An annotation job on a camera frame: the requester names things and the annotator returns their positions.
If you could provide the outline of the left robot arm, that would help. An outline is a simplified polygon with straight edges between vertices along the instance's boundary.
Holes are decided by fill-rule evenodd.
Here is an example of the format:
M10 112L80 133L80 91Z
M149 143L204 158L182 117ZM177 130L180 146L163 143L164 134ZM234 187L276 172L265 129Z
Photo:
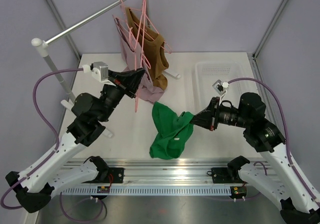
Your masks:
M99 156L90 157L83 165L65 171L58 170L76 154L93 144L104 132L104 122L124 96L135 98L145 74L143 68L126 72L107 71L107 82L100 97L89 93L79 94L71 112L74 121L62 137L40 159L23 171L11 171L6 175L9 191L14 191L18 209L34 213L45 207L53 197L64 190L84 182L102 183L109 177L109 166Z

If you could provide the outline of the green tank top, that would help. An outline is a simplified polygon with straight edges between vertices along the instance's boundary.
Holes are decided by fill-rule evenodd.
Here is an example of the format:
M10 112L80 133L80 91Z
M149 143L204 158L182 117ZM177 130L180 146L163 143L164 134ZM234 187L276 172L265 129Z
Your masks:
M194 115L190 112L177 115L159 102L154 103L151 114L157 135L149 149L150 157L164 160L179 158L193 134L194 126L190 122Z

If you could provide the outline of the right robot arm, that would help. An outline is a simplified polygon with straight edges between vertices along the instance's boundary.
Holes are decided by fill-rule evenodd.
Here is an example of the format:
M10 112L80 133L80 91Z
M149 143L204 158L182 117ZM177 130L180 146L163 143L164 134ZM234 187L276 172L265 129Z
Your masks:
M279 129L265 118L265 104L257 93L241 95L238 107L225 106L219 97L213 97L209 105L196 114L191 124L216 130L219 124L243 128L246 142L255 149L272 167L279 182L259 170L245 157L239 156L227 164L228 179L252 185L268 198L280 211L286 223L319 223L319 193L311 195L303 186L294 167L289 162L293 157L286 152L286 141Z

